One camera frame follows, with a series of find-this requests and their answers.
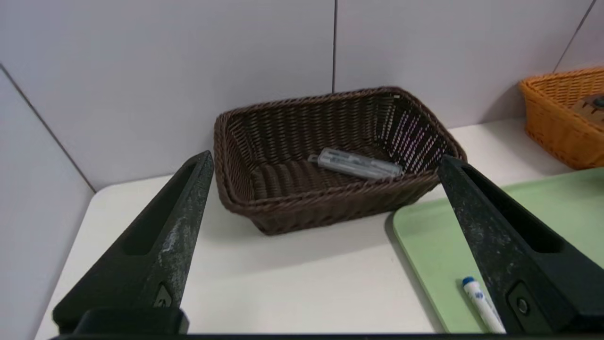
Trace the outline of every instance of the brown wicker basket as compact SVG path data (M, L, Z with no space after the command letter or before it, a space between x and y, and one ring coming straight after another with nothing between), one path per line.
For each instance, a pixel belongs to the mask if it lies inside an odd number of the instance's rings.
M307 161L323 148L397 163L403 174L365 180ZM214 127L220 200L267 235L414 203L438 184L445 154L466 159L434 114L396 87L261 103Z
M579 99L604 92L604 68L530 77L519 86L534 141L573 169L604 166L604 128L571 110Z

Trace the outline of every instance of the marker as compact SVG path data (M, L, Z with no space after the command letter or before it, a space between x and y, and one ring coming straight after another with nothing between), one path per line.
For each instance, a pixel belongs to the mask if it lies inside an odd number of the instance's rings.
M463 290L466 291L467 296L472 301L472 304L478 310L478 314L483 319L483 322L492 333L505 333L506 329L503 327L499 314L495 308L489 303L486 295L480 289L480 283L475 281L473 277L468 276L461 282Z

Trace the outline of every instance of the table surface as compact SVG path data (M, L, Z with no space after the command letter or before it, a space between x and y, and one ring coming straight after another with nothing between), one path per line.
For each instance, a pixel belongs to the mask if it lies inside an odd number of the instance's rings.
M571 171L524 134L523 120L451 133L497 185ZM53 307L169 178L114 185L93 197L36 340L57 335ZM444 196L438 186L420 202ZM189 333L441 331L391 221L387 213L267 237L222 206L213 182L181 304Z

